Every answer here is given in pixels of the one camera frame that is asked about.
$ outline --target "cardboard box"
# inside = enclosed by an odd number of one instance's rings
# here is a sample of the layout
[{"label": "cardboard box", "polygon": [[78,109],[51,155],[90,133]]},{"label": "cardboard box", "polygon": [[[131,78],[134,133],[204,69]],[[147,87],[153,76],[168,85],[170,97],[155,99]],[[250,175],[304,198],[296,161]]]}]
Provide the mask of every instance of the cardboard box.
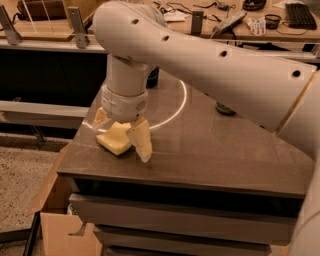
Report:
[{"label": "cardboard box", "polygon": [[56,170],[67,147],[61,150],[52,165],[28,214],[40,211],[45,256],[100,256],[102,245],[93,234],[94,225],[84,224],[78,216],[66,214],[72,190]]}]

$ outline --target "table surface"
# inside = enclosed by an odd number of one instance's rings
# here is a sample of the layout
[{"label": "table surface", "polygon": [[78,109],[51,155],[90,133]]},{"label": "table surface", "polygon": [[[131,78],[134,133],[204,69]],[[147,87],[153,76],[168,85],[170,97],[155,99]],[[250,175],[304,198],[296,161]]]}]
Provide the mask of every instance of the table surface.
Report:
[{"label": "table surface", "polygon": [[[157,4],[153,3],[153,0],[143,0],[144,3],[146,4],[152,4],[153,6],[157,6]],[[227,15],[232,15],[233,13],[235,13],[238,10],[242,9],[242,3],[243,0],[224,0],[223,2],[225,4],[228,5],[235,5],[234,9],[230,9],[229,13],[227,14],[227,12],[219,10],[217,7],[213,6],[210,7],[208,9],[205,8],[199,8],[199,7],[194,7],[194,4],[197,5],[201,5],[201,6],[207,6],[211,3],[213,3],[214,1],[211,0],[200,0],[200,1],[190,1],[190,0],[179,0],[178,3],[182,3],[184,6],[188,7],[190,10],[203,10],[204,11],[204,15],[216,15],[218,18],[220,19],[225,19],[227,17]],[[316,16],[313,15],[317,25],[318,25],[318,29],[317,30],[309,30],[306,33],[304,33],[303,35],[299,35],[303,32],[305,32],[304,29],[292,29],[292,28],[288,28],[285,25],[281,25],[279,26],[278,31],[280,31],[281,33],[279,33],[276,30],[267,30],[266,34],[263,36],[255,36],[253,35],[250,30],[249,27],[247,26],[247,21],[249,18],[252,19],[259,19],[264,17],[266,14],[276,14],[279,15],[282,20],[281,22],[284,21],[286,14],[285,14],[285,10],[278,8],[278,7],[274,7],[274,4],[277,4],[281,2],[281,0],[268,0],[265,7],[262,10],[258,10],[258,11],[246,11],[247,15],[244,18],[244,20],[241,22],[241,24],[237,25],[234,28],[234,32],[237,36],[237,39],[239,40],[248,40],[248,41],[282,41],[282,42],[318,42],[320,40],[320,19]],[[176,8],[181,8],[183,9],[181,6],[179,5],[173,5]],[[191,20],[192,17],[191,15],[189,17],[186,18],[185,22],[169,22],[169,27],[172,30],[181,32],[181,33],[185,33],[185,34],[190,34],[191,33]],[[213,27],[217,24],[217,22],[215,21],[210,21],[208,19],[204,19],[203,20],[203,25],[202,25],[202,32],[201,32],[201,36],[208,38],[211,36],[212,33],[212,29]],[[221,36],[221,38],[225,39],[225,38],[231,38],[232,39],[232,35],[231,34],[224,34],[223,36]]]},{"label": "table surface", "polygon": [[[186,86],[181,113],[151,130],[153,155],[142,163],[134,148],[115,156],[102,148],[90,128],[100,94],[59,166],[71,178],[129,182],[303,198],[313,161],[266,130],[235,116],[223,116],[215,102]],[[145,116],[150,125],[162,123],[181,106],[182,83],[160,72],[157,87],[149,89]]]},{"label": "table surface", "polygon": [[[277,14],[285,18],[285,10],[280,9],[277,7],[273,7],[274,4],[280,2],[281,0],[268,0],[266,6],[263,10],[259,11],[248,11],[247,16],[244,18],[241,24],[237,25],[234,29],[234,32],[237,36],[238,40],[245,40],[245,41],[268,41],[268,42],[302,42],[302,43],[317,43],[320,40],[320,19],[314,15],[318,29],[317,30],[309,30],[306,33],[305,30],[301,29],[291,29],[284,25],[279,27],[279,31],[284,33],[281,34],[276,30],[267,30],[266,35],[264,36],[255,36],[253,35],[248,26],[247,20],[248,18],[258,19],[266,14]],[[135,3],[144,3],[150,4],[155,7],[158,5],[153,2],[153,0],[131,0],[131,2]],[[227,15],[232,15],[232,13],[236,12],[237,10],[242,9],[242,2],[243,0],[224,0],[223,2],[228,5],[235,5],[236,8],[231,9],[229,13],[219,10],[217,7],[210,7],[208,9],[194,7],[194,4],[197,5],[209,5],[214,1],[211,0],[200,0],[194,2],[192,0],[179,0],[173,1],[183,4],[184,6],[188,7],[191,10],[203,10],[205,15],[216,15],[220,19],[224,19]],[[3,4],[9,14],[10,17],[13,16],[14,13],[17,12],[16,9],[16,0],[0,0],[0,4]],[[185,22],[169,22],[169,28],[175,30],[180,33],[190,34],[191,32],[191,20],[192,17],[189,15]],[[217,24],[215,21],[210,21],[208,19],[203,20],[202,26],[202,33],[201,36],[204,38],[209,38],[212,33],[213,27]],[[35,26],[33,27],[32,24],[28,21],[19,21],[15,24],[17,31],[23,36],[24,39],[33,39],[33,40],[53,40],[53,41],[66,41],[70,40],[73,29],[70,28],[67,19],[64,20],[52,20],[52,21],[37,21],[35,22]],[[0,38],[4,38],[4,32],[0,32]],[[221,36],[221,39],[232,39],[232,35],[225,33]]]}]

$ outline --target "floor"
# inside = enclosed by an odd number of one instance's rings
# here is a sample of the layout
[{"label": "floor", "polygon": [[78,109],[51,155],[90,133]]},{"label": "floor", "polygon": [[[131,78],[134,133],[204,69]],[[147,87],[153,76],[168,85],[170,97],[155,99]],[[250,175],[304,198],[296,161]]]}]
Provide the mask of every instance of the floor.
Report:
[{"label": "floor", "polygon": [[[39,149],[32,135],[0,133],[0,232],[30,228],[33,216],[26,215],[58,152],[69,139],[47,138]],[[25,241],[0,244],[0,256],[23,255]],[[272,247],[269,256],[285,256],[285,249]],[[33,256],[43,256],[37,239]]]}]

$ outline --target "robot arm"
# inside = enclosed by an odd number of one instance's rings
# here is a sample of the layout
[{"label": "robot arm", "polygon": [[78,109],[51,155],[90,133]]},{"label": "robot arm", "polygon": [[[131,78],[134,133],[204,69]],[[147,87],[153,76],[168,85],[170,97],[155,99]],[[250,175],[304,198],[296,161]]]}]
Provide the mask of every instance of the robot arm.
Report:
[{"label": "robot arm", "polygon": [[[113,119],[132,122],[143,114],[143,85],[152,68],[159,66],[319,159],[320,76],[316,67],[173,32],[150,6],[111,1],[99,7],[93,24],[97,41],[112,56],[108,58],[112,71],[104,87],[110,97],[105,97],[104,107]],[[121,75],[127,67],[140,73],[140,78]],[[316,166],[290,256],[313,256],[320,250],[313,233],[320,230],[319,163]]]}]

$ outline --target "brown table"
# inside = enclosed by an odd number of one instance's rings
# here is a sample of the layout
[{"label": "brown table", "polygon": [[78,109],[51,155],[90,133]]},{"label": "brown table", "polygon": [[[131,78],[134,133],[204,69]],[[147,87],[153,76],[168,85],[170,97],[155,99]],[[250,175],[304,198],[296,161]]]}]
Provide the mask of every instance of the brown table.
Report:
[{"label": "brown table", "polygon": [[[149,90],[151,126],[184,98],[179,81],[160,77]],[[144,164],[134,149],[117,157],[97,143],[90,124],[99,107],[98,94],[57,172],[106,247],[260,256],[289,242],[313,170],[304,154],[239,115],[220,115],[187,86],[183,111],[152,130]]]}]

